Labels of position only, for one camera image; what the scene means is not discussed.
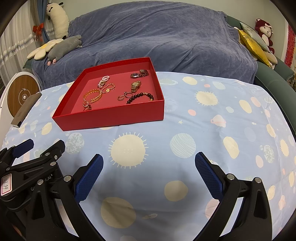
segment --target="blue gripper pad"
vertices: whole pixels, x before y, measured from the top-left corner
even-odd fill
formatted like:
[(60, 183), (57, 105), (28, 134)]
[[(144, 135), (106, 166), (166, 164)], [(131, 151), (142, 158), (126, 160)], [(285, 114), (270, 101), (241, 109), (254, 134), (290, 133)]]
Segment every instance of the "blue gripper pad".
[(87, 198), (94, 183), (100, 175), (104, 166), (104, 160), (101, 155), (98, 155), (94, 162), (89, 166), (82, 178), (76, 184), (75, 200), (77, 202), (83, 201)]
[(206, 157), (199, 152), (195, 156), (195, 166), (209, 189), (212, 197), (221, 201), (223, 199), (223, 184), (214, 170), (211, 163), (205, 159)]
[(27, 153), (29, 150), (34, 148), (34, 142), (32, 139), (26, 140), (23, 143), (17, 145), (13, 151), (12, 156), (15, 158), (20, 158), (23, 154)]

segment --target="wall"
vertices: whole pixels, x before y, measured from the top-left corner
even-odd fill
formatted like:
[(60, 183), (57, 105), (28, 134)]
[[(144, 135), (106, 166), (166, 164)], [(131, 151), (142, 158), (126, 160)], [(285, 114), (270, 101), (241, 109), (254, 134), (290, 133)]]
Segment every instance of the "wall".
[[(70, 20), (95, 9), (109, 6), (116, 3), (127, 2), (128, 0), (63, 0), (64, 10)], [(257, 18), (269, 22), (274, 28), (272, 41), (274, 43), (275, 55), (282, 57), (284, 48), (286, 26), (285, 18), (270, 0), (178, 0), (181, 2), (196, 4), (223, 11), (242, 22), (255, 27)]]

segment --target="screw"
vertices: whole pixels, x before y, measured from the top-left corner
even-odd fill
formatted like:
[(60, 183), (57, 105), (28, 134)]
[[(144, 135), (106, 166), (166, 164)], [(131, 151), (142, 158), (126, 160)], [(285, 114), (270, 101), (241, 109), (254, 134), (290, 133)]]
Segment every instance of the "screw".
[(71, 180), (71, 178), (72, 178), (71, 176), (67, 175), (64, 177), (64, 181), (69, 182)]
[(39, 179), (38, 181), (37, 181), (37, 184), (38, 185), (41, 185), (43, 183), (43, 180), (42, 179)]
[(255, 182), (257, 182), (257, 183), (261, 183), (262, 181), (261, 181), (261, 179), (260, 179), (259, 177), (256, 177), (256, 178), (255, 178)]
[(229, 180), (234, 180), (234, 175), (233, 174), (227, 174), (227, 178)]

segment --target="blue curtain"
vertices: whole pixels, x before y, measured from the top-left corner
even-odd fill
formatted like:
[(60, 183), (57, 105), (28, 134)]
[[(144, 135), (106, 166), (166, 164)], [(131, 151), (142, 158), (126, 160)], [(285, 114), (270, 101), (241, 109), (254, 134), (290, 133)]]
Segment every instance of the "blue curtain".
[[(40, 23), (45, 21), (47, 3), (48, 0), (37, 0), (37, 11)], [(47, 43), (50, 40), (44, 28), (42, 29), (42, 38), (44, 43)]]

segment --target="jewelry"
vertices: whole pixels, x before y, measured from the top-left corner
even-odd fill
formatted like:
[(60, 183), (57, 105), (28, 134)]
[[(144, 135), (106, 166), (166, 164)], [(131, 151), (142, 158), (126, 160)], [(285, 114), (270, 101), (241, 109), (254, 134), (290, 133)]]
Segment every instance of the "jewelry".
[(98, 84), (98, 88), (102, 89), (103, 85), (110, 79), (110, 76), (104, 76)]
[[(90, 105), (90, 103), (94, 103), (94, 102), (98, 101), (99, 99), (101, 99), (102, 94), (106, 94), (106, 93), (108, 93), (110, 90), (114, 90), (114, 89), (115, 89), (115, 85), (114, 85), (113, 83), (111, 83), (111, 84), (106, 85), (102, 90), (94, 89), (94, 90), (90, 90), (90, 91), (88, 91), (88, 92), (83, 96), (83, 101), (84, 101), (84, 102), (83, 102), (83, 107), (84, 107), (84, 110), (83, 110), (83, 111), (85, 111), (85, 110), (91, 110), (91, 105)], [(90, 102), (88, 102), (88, 101), (86, 100), (86, 97), (89, 96), (89, 95), (92, 94), (92, 93), (95, 93), (95, 92), (98, 92), (99, 95), (98, 95), (97, 97), (91, 99)]]
[(150, 101), (153, 101), (153, 100), (154, 100), (152, 94), (150, 94), (150, 93), (140, 93), (140, 94), (136, 94), (136, 95), (132, 96), (132, 97), (127, 101), (126, 104), (130, 104), (134, 99), (136, 99), (136, 98), (138, 98), (138, 97), (140, 97), (140, 96), (143, 96), (143, 95), (147, 95), (147, 96), (150, 98)]
[[(86, 97), (89, 96), (90, 94), (92, 93), (95, 93), (95, 92), (99, 92), (99, 95), (96, 97), (96, 98), (93, 98), (90, 100), (90, 102), (88, 102), (86, 100)], [(102, 97), (102, 91), (101, 90), (90, 90), (89, 92), (87, 92), (84, 96), (83, 96), (83, 107), (84, 107), (84, 110), (91, 110), (91, 105), (90, 103), (94, 103), (96, 101), (98, 101), (100, 98)]]
[(148, 71), (145, 69), (140, 69), (140, 73), (133, 73), (131, 74), (131, 78), (135, 79), (135, 78), (140, 78), (140, 77), (145, 77), (149, 75)]
[(136, 81), (134, 83), (131, 84), (131, 92), (132, 93), (136, 93), (137, 90), (140, 88), (141, 86), (141, 81)]
[(106, 85), (104, 88), (102, 88), (102, 93), (103, 94), (106, 94), (106, 93), (108, 93), (110, 90), (114, 90), (115, 89), (115, 85), (113, 84), (113, 83), (111, 83), (111, 84), (108, 84), (108, 85)]
[(124, 100), (124, 97), (126, 97), (126, 98), (131, 98), (132, 96), (133, 96), (133, 93), (131, 93), (131, 92), (124, 92), (124, 94), (121, 95), (121, 96), (118, 96), (117, 99), (118, 99), (119, 101), (122, 101), (122, 100)]

